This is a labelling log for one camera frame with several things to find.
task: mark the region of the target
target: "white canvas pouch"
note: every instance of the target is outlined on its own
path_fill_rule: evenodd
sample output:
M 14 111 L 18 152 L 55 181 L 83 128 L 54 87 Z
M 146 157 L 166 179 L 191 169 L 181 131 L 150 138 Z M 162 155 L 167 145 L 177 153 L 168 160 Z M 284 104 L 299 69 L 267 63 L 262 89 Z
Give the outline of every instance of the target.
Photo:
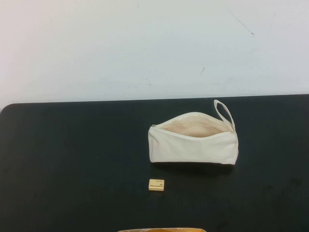
M 221 104 L 230 116 L 230 123 L 218 111 Z M 214 107 L 221 120 L 192 112 L 177 116 L 148 131 L 151 162 L 209 162 L 235 164 L 238 138 L 228 108 L 218 100 Z

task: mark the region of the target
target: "zipper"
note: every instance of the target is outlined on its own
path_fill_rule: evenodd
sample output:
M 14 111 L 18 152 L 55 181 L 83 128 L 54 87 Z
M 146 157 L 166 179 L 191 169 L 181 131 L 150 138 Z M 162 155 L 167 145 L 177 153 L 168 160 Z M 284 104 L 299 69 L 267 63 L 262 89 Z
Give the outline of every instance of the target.
M 190 139 L 190 140 L 207 140 L 207 139 L 211 139 L 211 138 L 215 138 L 215 137 L 219 137 L 219 136 L 223 136 L 223 135 L 226 135 L 226 134 L 232 134 L 233 133 L 231 131 L 225 131 L 225 132 L 221 132 L 221 133 L 214 134 L 214 135 L 207 136 L 207 137 L 192 137 L 192 136 L 178 134 L 178 133 L 175 133 L 175 132 L 171 132 L 171 131 L 168 131 L 168 130 L 165 130 L 165 129 L 158 128 L 158 127 L 156 127 L 155 124 L 153 124 L 151 127 L 153 127 L 154 130 L 156 130 L 156 131 L 160 131 L 160 132 L 165 133 L 165 134 L 170 134 L 170 135 L 173 135 L 173 136 L 176 136 L 176 137 L 180 137 L 180 138 L 184 138 L 184 139 Z
M 161 124 L 159 124 L 159 126 L 165 126 L 165 125 L 168 125 L 172 122 L 174 122 L 175 120 L 178 120 L 178 119 L 182 119 L 182 118 L 185 118 L 186 116 L 188 115 L 194 115 L 194 116 L 200 116 L 202 118 L 206 118 L 212 122 L 215 122 L 215 123 L 219 123 L 219 124 L 223 124 L 223 125 L 226 125 L 222 120 L 219 120 L 215 117 L 212 117 L 210 115 L 207 115 L 207 114 L 204 114 L 204 113 L 201 113 L 201 112 L 189 112 L 189 113 L 185 113 L 185 114 L 182 114 L 182 115 L 179 115 L 179 116 L 176 116 L 166 122 L 163 122 Z

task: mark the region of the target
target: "dark table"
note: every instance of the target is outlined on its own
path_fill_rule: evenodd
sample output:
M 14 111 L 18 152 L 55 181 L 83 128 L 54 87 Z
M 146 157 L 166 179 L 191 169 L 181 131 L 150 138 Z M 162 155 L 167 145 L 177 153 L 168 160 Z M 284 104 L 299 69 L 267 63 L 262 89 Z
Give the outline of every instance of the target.
M 309 95 L 219 98 L 234 167 L 149 162 L 148 128 L 213 99 L 13 104 L 0 114 L 0 231 L 309 231 Z M 165 179 L 150 192 L 149 178 Z

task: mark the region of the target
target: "eraser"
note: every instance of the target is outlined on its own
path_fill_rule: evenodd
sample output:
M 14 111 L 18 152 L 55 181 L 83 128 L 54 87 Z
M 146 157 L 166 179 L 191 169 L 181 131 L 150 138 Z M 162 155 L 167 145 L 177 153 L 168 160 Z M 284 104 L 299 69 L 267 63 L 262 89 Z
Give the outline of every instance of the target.
M 164 180 L 149 180 L 149 190 L 151 191 L 164 191 Z

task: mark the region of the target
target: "white wall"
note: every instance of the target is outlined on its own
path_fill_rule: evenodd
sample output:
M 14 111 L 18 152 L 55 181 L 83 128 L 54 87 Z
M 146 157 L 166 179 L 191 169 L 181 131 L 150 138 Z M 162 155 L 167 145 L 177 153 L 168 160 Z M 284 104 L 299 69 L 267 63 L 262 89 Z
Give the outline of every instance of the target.
M 0 108 L 296 93 L 308 0 L 0 1 Z

